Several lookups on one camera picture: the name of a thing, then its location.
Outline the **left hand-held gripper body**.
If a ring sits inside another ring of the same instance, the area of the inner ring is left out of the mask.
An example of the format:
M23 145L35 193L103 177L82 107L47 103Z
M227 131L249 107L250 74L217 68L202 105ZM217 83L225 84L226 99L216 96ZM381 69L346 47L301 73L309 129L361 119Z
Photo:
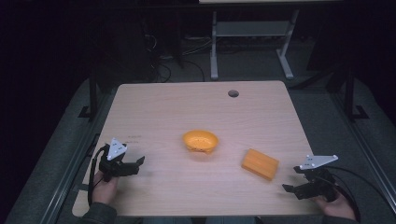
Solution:
M127 176L132 174L129 163L123 163L122 159L128 147L118 139L112 138L110 144L103 147L104 155L99 163L99 170L104 174L104 180L109 182L113 177Z

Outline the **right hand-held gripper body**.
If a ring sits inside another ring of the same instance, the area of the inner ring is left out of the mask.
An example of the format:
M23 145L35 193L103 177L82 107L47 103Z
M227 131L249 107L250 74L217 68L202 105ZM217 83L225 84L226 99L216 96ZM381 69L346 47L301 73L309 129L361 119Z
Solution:
M307 183L295 187L297 191L294 193L296 197L301 199L309 199L317 196L324 196L328 202L335 200L335 180L325 165L333 161L337 161L336 155L331 156L314 156L307 155L300 166L303 170L307 170L302 174Z

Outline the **orange rectangular block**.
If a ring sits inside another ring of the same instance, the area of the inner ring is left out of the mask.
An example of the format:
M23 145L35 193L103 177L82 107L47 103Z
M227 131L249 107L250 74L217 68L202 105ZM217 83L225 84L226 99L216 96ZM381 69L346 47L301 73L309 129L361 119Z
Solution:
M250 148L242 160L241 167L255 175L271 181L276 175L278 165L278 160L261 153L258 150Z

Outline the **orange bowl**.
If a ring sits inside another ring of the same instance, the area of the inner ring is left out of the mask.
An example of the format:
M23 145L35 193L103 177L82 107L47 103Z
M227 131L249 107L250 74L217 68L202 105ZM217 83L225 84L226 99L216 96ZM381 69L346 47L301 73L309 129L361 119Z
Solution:
M183 134L183 143L192 152L210 154L219 143L219 139L209 131L192 130Z

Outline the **person's left hand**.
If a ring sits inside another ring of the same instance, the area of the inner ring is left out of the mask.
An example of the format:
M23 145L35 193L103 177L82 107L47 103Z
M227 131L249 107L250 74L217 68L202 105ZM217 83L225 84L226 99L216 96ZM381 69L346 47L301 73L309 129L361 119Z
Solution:
M113 177L109 182L106 182L103 177L104 174L101 171L94 175L92 201L94 203L111 204L117 194L119 178Z

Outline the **person's right hand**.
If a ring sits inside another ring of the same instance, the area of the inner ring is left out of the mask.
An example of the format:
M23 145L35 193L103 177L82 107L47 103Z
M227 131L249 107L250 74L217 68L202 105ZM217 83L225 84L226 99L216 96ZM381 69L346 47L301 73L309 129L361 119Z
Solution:
M311 201L328 217L341 217L356 221L354 210L348 200L338 190L335 192L336 198L332 202L327 202L323 196L314 197Z

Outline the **black metal stand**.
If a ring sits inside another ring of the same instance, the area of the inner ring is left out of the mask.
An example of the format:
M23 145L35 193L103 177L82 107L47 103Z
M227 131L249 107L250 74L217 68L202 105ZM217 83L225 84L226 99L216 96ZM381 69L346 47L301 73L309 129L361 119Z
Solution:
M355 78L352 68L348 66L345 74L344 111L347 118L354 122L356 119L368 119L369 116L361 105L354 104Z
M96 74L94 72L95 64L92 63L89 68L89 104L83 106L80 110L79 117L80 118L88 118L89 121L92 121L97 114L97 80Z

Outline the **white metal stand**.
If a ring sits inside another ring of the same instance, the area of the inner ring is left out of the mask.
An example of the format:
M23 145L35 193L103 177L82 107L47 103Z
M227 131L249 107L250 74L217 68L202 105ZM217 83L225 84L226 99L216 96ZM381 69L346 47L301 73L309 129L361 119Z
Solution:
M276 50L277 58L286 79L294 79L287 59L287 50L299 16L299 9L292 12L288 21L219 21L218 13L212 13L212 33L210 51L210 77L219 79L217 41L220 37L280 37L284 43Z

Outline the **grey metal rail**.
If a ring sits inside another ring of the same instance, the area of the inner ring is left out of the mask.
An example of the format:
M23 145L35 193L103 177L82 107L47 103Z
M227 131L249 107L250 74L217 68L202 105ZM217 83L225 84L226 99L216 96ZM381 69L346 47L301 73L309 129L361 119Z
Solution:
M66 108L45 153L40 158L41 180L49 181L52 189L48 190L44 212L38 224L57 223L75 178L79 174L85 175L87 171L87 155L97 142L113 99L113 93L100 93L98 112L93 119L79 117L79 113L89 102L86 94L77 94Z
M366 112L362 105L346 105L343 95L331 99L341 118L356 139L368 163L377 188L390 210L396 214L396 132L392 124L378 114Z

